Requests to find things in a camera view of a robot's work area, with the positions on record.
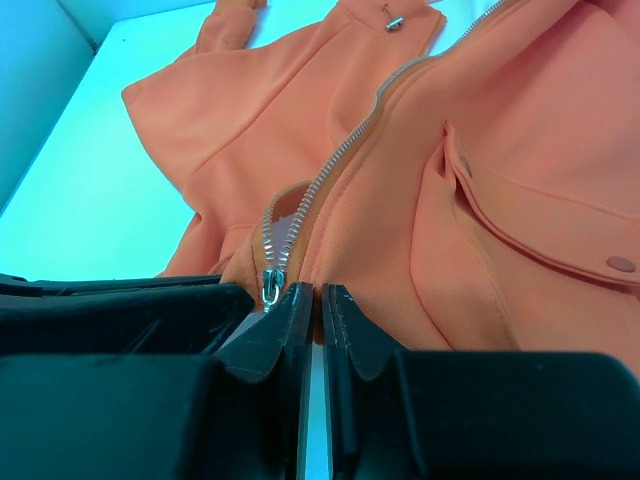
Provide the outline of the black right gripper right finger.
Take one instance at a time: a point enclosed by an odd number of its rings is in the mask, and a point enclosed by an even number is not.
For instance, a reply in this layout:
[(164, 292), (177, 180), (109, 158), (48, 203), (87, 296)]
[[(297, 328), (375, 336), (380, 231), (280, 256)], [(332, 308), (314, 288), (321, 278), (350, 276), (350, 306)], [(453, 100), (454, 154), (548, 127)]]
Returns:
[(635, 479), (639, 384), (595, 353), (411, 351), (322, 291), (334, 479)]

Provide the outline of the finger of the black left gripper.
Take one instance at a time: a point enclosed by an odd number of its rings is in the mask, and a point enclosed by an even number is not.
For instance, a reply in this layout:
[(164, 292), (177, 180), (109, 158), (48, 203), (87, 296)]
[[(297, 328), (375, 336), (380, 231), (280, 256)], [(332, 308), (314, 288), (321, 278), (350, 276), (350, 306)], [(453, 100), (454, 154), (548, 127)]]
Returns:
[(102, 281), (1, 277), (1, 352), (209, 354), (254, 309), (217, 276)]

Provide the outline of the orange jacket with pink lining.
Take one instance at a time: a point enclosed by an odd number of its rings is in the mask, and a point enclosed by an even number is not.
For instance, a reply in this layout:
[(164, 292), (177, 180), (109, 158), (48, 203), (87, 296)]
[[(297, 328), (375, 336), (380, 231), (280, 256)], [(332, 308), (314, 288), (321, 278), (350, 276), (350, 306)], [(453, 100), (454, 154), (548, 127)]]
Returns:
[(639, 5), (500, 1), (433, 53), (428, 1), (341, 1), (248, 48), (255, 1), (123, 90), (194, 212), (168, 277), (272, 310), (346, 287), (419, 350), (639, 368)]

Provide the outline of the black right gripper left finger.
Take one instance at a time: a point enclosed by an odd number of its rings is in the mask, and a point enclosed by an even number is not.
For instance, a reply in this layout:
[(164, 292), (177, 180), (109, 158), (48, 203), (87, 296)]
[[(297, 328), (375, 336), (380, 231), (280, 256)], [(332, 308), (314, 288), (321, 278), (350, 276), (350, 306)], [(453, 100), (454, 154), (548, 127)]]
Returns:
[(300, 479), (313, 290), (209, 354), (1, 352), (5, 479)]

